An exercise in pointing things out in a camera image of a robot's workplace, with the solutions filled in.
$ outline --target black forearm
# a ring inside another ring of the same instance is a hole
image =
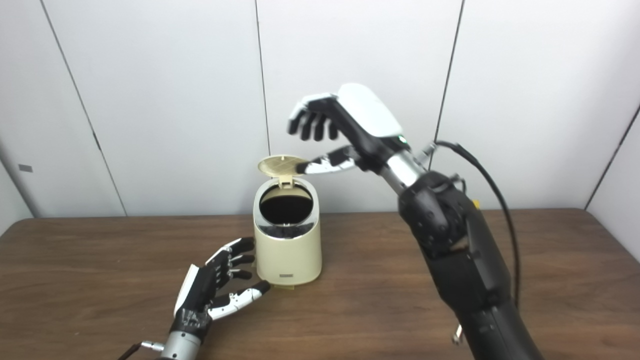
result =
[[[400,195],[399,212],[475,359],[542,360],[511,299],[507,266],[473,202],[446,177],[427,173]]]

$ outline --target white wall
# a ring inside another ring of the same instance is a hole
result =
[[[36,215],[123,215],[38,1],[0,1],[0,49],[0,154]]]
[[[640,99],[635,0],[467,1],[438,138],[459,142],[512,208],[583,208]],[[482,177],[447,150],[484,208]]]
[[[636,118],[587,210],[640,261],[639,179],[640,124]]]
[[[268,155],[253,0],[45,4],[128,214],[249,213]]]
[[[0,236],[16,221],[30,218],[31,212],[0,163]]]
[[[312,158],[344,144],[285,127],[296,101],[347,82],[371,87],[422,147],[461,6],[44,3],[114,180],[40,2],[1,2],[0,157],[45,217],[248,213],[269,148]],[[513,208],[584,207],[640,99],[639,15],[633,0],[467,1],[438,137],[477,155]],[[432,168],[497,206],[455,155],[443,149]],[[309,180],[323,211],[396,208],[372,174]]]
[[[272,154],[306,158],[345,144],[302,142],[286,124],[306,95],[367,85],[415,145],[433,139],[460,14],[460,1],[258,0]],[[322,211],[396,208],[381,178],[352,170],[308,177]]]

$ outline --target robotic arm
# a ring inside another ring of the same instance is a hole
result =
[[[543,360],[511,298],[506,264],[481,212],[450,178],[417,160],[402,128],[368,88],[343,85],[337,94],[304,98],[289,121],[289,134],[342,133],[351,145],[298,165],[300,174],[359,167],[382,176],[398,194],[409,225],[442,300],[455,312],[476,360]]]

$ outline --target trash can lid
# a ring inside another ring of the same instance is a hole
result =
[[[271,177],[298,176],[301,174],[296,171],[296,165],[307,162],[293,155],[274,155],[262,159],[258,163],[258,170]]]

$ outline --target lid hinge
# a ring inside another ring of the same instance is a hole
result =
[[[283,175],[278,177],[278,186],[281,189],[293,189],[293,176]]]

